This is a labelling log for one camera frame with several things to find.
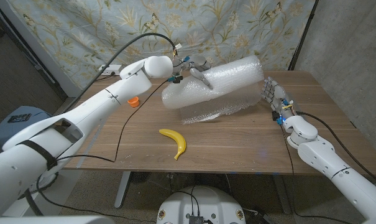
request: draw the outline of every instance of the wire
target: wire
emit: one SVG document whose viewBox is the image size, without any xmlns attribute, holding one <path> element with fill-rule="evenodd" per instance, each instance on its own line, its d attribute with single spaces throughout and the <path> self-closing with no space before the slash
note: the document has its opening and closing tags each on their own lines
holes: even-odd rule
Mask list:
<svg viewBox="0 0 376 224">
<path fill-rule="evenodd" d="M 288 157 L 290 158 L 291 171 L 293 173 L 293 187 L 292 187 L 293 188 L 293 210 L 294 210 L 295 215 L 298 215 L 299 217 L 302 217 L 302 218 L 325 218 L 325 219 L 328 219 L 328 220 L 333 220 L 333 221 L 337 221 L 337 222 L 341 222 L 341 223 L 345 223 L 345 224 L 351 224 L 349 222 L 339 220 L 337 218 L 325 217 L 325 216 L 321 216 L 321 215 L 300 215 L 300 214 L 297 213 L 297 211 L 295 210 L 295 180 L 294 180 L 295 175 L 294 175 L 293 159 L 291 159 L 290 150 L 288 149 L 287 142 L 286 142 L 285 132 L 283 131 L 283 128 L 282 128 L 281 125 L 280 125 L 280 129 L 282 130 L 282 133 L 283 133 L 283 139 L 285 141 L 286 149 L 287 149 L 287 152 L 288 152 Z"/>
<path fill-rule="evenodd" d="M 173 68 L 175 68 L 175 67 L 178 67 L 178 66 L 182 65 L 182 63 L 183 63 L 183 61 L 182 61 L 181 63 L 179 63 L 178 65 L 175 65 L 175 66 L 173 66 Z"/>
<path fill-rule="evenodd" d="M 243 210 L 246 210 L 246 211 L 249 211 L 249 212 L 253 212 L 254 215 L 258 215 L 258 211 L 251 210 L 251 209 L 248 209 L 248 208 L 243 208 L 243 207 L 242 207 L 242 209 L 243 209 Z"/>
<path fill-rule="evenodd" d="M 312 114 L 308 114 L 308 113 L 305 113 L 305 112 L 300 112 L 300 111 L 296 111 L 296 113 L 298 115 L 307 115 L 307 116 L 310 116 L 311 118 L 314 118 L 316 120 L 318 120 L 320 123 L 322 123 L 323 125 L 325 125 L 326 128 L 329 129 L 329 131 L 331 132 L 331 134 L 336 138 L 337 142 L 341 145 L 341 147 L 348 153 L 348 155 L 356 162 L 357 165 L 359 165 L 366 173 L 368 173 L 368 175 L 370 175 L 371 177 L 373 177 L 373 179 L 376 180 L 376 176 L 371 173 L 368 169 L 366 169 L 366 167 L 364 167 L 355 157 L 354 155 L 351 154 L 351 152 L 349 152 L 349 150 L 347 149 L 347 147 L 345 147 L 345 145 L 341 142 L 341 140 L 337 137 L 336 133 L 334 133 L 334 131 L 330 128 L 330 126 L 328 126 L 324 121 L 322 121 L 320 118 L 312 115 Z"/>
<path fill-rule="evenodd" d="M 229 186 L 229 191 L 231 192 L 231 196 L 234 197 L 233 192 L 232 192 L 232 188 L 231 188 L 231 183 L 229 182 L 229 178 L 227 177 L 227 174 L 225 174 L 225 177 L 226 177 L 226 180 L 227 180 L 227 184 Z"/>
<path fill-rule="evenodd" d="M 168 40 L 169 43 L 173 46 L 173 52 L 175 55 L 177 55 L 177 49 L 175 48 L 175 45 L 174 43 L 166 36 L 164 36 L 163 34 L 158 34 L 158 33 L 146 33 L 146 34 L 141 34 L 139 36 L 137 36 L 136 38 L 132 39 L 131 41 L 129 41 L 128 43 L 126 43 L 120 50 L 118 50 L 112 57 L 111 59 L 106 63 L 106 65 L 101 69 L 101 71 L 99 71 L 95 77 L 87 84 L 87 86 L 79 93 L 79 95 L 65 108 L 62 110 L 61 114 L 67 112 L 75 103 L 77 103 L 77 101 L 81 98 L 81 96 L 83 96 L 83 94 L 88 90 L 88 88 L 97 80 L 97 78 L 99 76 L 102 75 L 102 73 L 105 71 L 105 69 L 113 62 L 113 60 L 124 50 L 126 49 L 128 46 L 130 46 L 130 44 L 134 43 L 135 41 L 137 41 L 138 39 L 140 38 L 143 38 L 145 36 L 148 36 L 148 35 L 156 35 L 156 36 L 159 36 L 159 37 L 163 37 L 164 39 Z"/>
<path fill-rule="evenodd" d="M 124 127 L 126 126 L 128 120 L 130 120 L 130 118 L 146 103 L 146 101 L 149 100 L 149 98 L 164 84 L 166 83 L 167 80 L 165 80 L 162 84 L 160 84 L 149 96 L 148 98 L 128 117 L 127 121 L 124 123 L 124 126 L 121 130 L 121 133 L 120 133 L 120 138 L 119 138 L 119 145 L 120 145 L 120 139 L 121 139 L 121 135 L 123 133 L 123 130 L 124 130 Z M 114 161 L 110 160 L 110 159 L 107 159 L 107 158 L 103 158 L 103 157 L 100 157 L 100 156 L 92 156 L 92 155 L 72 155 L 72 156 L 64 156 L 64 157 L 61 157 L 61 158 L 58 158 L 57 161 L 60 161 L 62 159 L 68 159 L 68 158 L 72 158 L 72 157 L 92 157 L 92 158 L 97 158 L 97 159 L 102 159 L 102 160 L 105 160 L 105 161 L 108 161 L 108 162 L 115 162 L 116 159 L 117 159 L 117 152 L 119 150 L 119 146 L 117 146 L 117 151 L 116 151 L 116 156 L 114 158 Z M 127 220 L 133 220 L 133 221 L 140 221 L 140 222 L 154 222 L 156 223 L 155 221 L 150 221 L 150 220 L 138 220 L 138 219 L 134 219 L 134 218 L 127 218 L 127 217 L 123 217 L 123 216 L 117 216 L 117 215 L 108 215 L 108 214 L 105 214 L 105 213 L 101 213 L 101 212 L 97 212 L 97 211 L 92 211 L 92 210 L 85 210 L 85 209 L 79 209 L 79 208 L 73 208 L 73 207 L 69 207 L 69 206 L 65 206 L 65 205 L 60 205 L 58 203 L 55 203 L 53 201 L 51 201 L 50 199 L 48 199 L 44 193 L 42 192 L 42 189 L 39 187 L 39 180 L 40 180 L 41 176 L 37 179 L 37 182 L 36 182 L 36 188 L 37 188 L 37 191 L 39 192 L 39 194 L 49 203 L 53 204 L 53 205 L 56 205 L 56 206 L 59 206 L 59 207 L 62 207 L 62 208 L 68 208 L 68 209 L 72 209 L 72 210 L 76 210 L 76 211 L 81 211 L 81 212 L 92 212 L 92 213 L 97 213 L 97 214 L 100 214 L 100 215 L 105 215 L 105 216 L 109 216 L 109 217 L 119 217 L 119 218 L 125 218 Z M 25 197 L 26 196 L 29 196 L 30 195 L 30 192 L 27 193 L 25 192 Z M 30 201 L 29 202 L 29 205 L 30 207 L 32 208 L 32 210 L 35 212 L 34 208 L 37 208 L 38 212 L 40 211 L 37 204 L 34 202 L 34 200 Z"/>
<path fill-rule="evenodd" d="M 193 196 L 193 194 L 189 194 L 188 192 L 183 192 L 183 191 L 181 191 L 181 190 L 177 190 L 177 191 L 174 192 L 174 193 L 184 193 L 184 194 L 190 195 L 190 198 L 191 198 L 191 199 L 194 198 L 195 201 L 196 201 L 196 204 L 197 204 L 197 206 L 198 206 L 198 216 L 200 215 L 200 211 L 199 211 L 199 203 L 198 203 L 198 200 L 196 199 L 196 197 Z"/>
<path fill-rule="evenodd" d="M 116 155 L 114 156 L 114 161 L 117 159 L 117 153 L 119 152 L 119 147 L 120 147 L 120 142 L 121 142 L 121 135 L 123 134 L 123 130 L 126 127 L 127 122 L 131 119 L 131 117 L 138 112 L 138 110 L 146 103 L 146 101 L 149 100 L 149 98 L 164 84 L 166 83 L 167 80 L 165 80 L 162 84 L 160 84 L 149 96 L 148 98 L 136 109 L 128 118 L 127 121 L 124 123 L 123 128 L 121 129 L 120 137 L 119 137 L 119 143 L 117 144 L 117 149 L 116 149 Z"/>
<path fill-rule="evenodd" d="M 32 198 L 32 193 L 30 192 L 29 189 L 27 189 L 25 191 L 25 198 L 27 200 L 27 203 L 29 204 L 29 206 L 32 208 L 34 214 L 36 216 L 43 216 L 43 213 L 40 211 L 39 207 L 37 206 L 37 204 L 34 202 L 33 198 Z"/>
<path fill-rule="evenodd" d="M 196 184 L 192 187 L 192 191 L 190 192 L 190 202 L 192 203 L 192 215 L 194 216 L 193 214 L 193 189 L 196 187 Z"/>
<path fill-rule="evenodd" d="M 110 75 L 106 76 L 106 77 L 103 77 L 103 78 L 99 78 L 97 80 L 95 80 L 96 82 L 98 81 L 101 81 L 101 80 L 105 80 L 105 79 L 108 79 L 108 78 L 112 78 L 114 76 L 114 74 L 116 74 L 115 72 L 112 72 Z"/>
<path fill-rule="evenodd" d="M 51 201 L 50 199 L 48 199 L 44 193 L 42 192 L 41 188 L 39 187 L 39 180 L 41 178 L 41 175 L 40 177 L 37 179 L 36 181 L 36 188 L 37 188 L 37 191 L 39 192 L 39 194 L 44 198 L 44 200 L 46 200 L 48 203 L 51 203 L 52 205 L 56 205 L 58 207 L 62 207 L 62 208 L 67 208 L 67 209 L 71 209 L 71 210 L 75 210 L 75 211 L 79 211 L 79 212 L 91 212 L 91 213 L 96 213 L 98 215 L 104 215 L 104 216 L 108 216 L 108 217 L 116 217 L 116 218 L 124 218 L 126 220 L 131 220 L 131 221 L 138 221 L 138 222 L 153 222 L 153 223 L 156 223 L 156 221 L 152 221 L 152 220 L 139 220 L 139 219 L 136 219 L 136 218 L 128 218 L 128 217 L 125 217 L 125 216 L 122 216 L 122 215 L 110 215 L 110 214 L 106 214 L 106 213 L 102 213 L 102 212 L 97 212 L 97 211 L 93 211 L 93 210 L 88 210 L 88 209 L 79 209 L 79 208 L 73 208 L 73 207 L 69 207 L 69 206 L 66 206 L 66 205 L 60 205 L 58 203 L 55 203 L 53 201 Z"/>
<path fill-rule="evenodd" d="M 103 157 L 100 157 L 100 156 L 92 156 L 92 155 L 72 155 L 72 156 L 65 156 L 65 157 L 57 159 L 57 161 L 60 161 L 62 159 L 73 158 L 73 157 L 91 157 L 91 158 L 103 159 L 103 160 L 108 161 L 108 162 L 115 162 L 115 161 L 112 161 L 112 160 L 107 159 L 107 158 L 103 158 Z"/>
<path fill-rule="evenodd" d="M 170 180 L 170 194 L 173 194 L 173 188 L 171 186 L 171 173 L 168 173 L 168 179 Z"/>
</svg>

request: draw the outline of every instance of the banana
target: banana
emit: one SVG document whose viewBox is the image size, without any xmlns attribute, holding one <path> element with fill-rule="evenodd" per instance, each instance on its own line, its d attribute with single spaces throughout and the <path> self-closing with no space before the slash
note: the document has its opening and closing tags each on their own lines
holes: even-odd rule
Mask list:
<svg viewBox="0 0 376 224">
<path fill-rule="evenodd" d="M 169 130 L 169 129 L 160 129 L 159 133 L 162 134 L 162 135 L 165 135 L 167 137 L 170 137 L 170 138 L 174 139 L 175 142 L 177 142 L 178 152 L 174 156 L 174 159 L 178 160 L 178 156 L 180 156 L 180 154 L 182 154 L 182 152 L 184 152 L 185 148 L 186 148 L 185 138 L 180 133 L 173 131 L 173 130 Z"/>
</svg>

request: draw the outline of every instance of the fabric backdrop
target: fabric backdrop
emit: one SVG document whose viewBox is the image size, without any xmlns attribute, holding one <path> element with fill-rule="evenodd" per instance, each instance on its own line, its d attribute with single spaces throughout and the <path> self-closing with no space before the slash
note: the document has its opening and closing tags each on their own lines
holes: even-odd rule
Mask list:
<svg viewBox="0 0 376 224">
<path fill-rule="evenodd" d="M 180 57 L 211 65 L 257 55 L 264 70 L 286 70 L 314 0 L 8 0 L 55 63 L 84 88 L 125 43 L 146 32 L 181 43 Z M 116 64 L 172 56 L 161 37 L 144 37 Z"/>
</svg>

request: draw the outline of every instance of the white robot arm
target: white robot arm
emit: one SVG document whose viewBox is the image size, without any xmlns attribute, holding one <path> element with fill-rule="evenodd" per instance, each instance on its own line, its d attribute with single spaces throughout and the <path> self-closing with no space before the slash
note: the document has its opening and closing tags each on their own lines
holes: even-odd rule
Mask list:
<svg viewBox="0 0 376 224">
<path fill-rule="evenodd" d="M 278 124 L 291 133 L 287 142 L 297 149 L 300 158 L 331 180 L 366 220 L 376 219 L 376 186 L 344 162 L 312 124 L 294 115 L 293 102 L 287 99 L 285 90 L 275 80 L 268 78 L 265 81 L 262 97 L 279 114 L 278 118 L 274 116 Z"/>
<path fill-rule="evenodd" d="M 0 153 L 0 216 L 29 185 L 56 173 L 76 154 L 90 132 L 121 104 L 147 91 L 149 78 L 173 73 L 167 56 L 149 57 L 127 66 L 118 82 L 64 114 L 39 121 L 17 133 Z"/>
</svg>

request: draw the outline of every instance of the white robot body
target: white robot body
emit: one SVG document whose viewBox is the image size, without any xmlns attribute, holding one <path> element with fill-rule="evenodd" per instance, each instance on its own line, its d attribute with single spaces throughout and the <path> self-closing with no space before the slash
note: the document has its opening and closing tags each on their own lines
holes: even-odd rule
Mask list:
<svg viewBox="0 0 376 224">
<path fill-rule="evenodd" d="M 191 193 L 192 187 L 187 187 L 182 192 Z M 190 223 L 192 216 L 192 201 L 189 194 L 175 192 L 160 206 L 157 223 Z M 193 196 L 199 203 L 200 217 L 212 223 L 245 224 L 242 207 L 236 200 L 222 190 L 208 186 L 196 186 Z M 198 216 L 198 207 L 193 199 L 193 213 Z"/>
</svg>

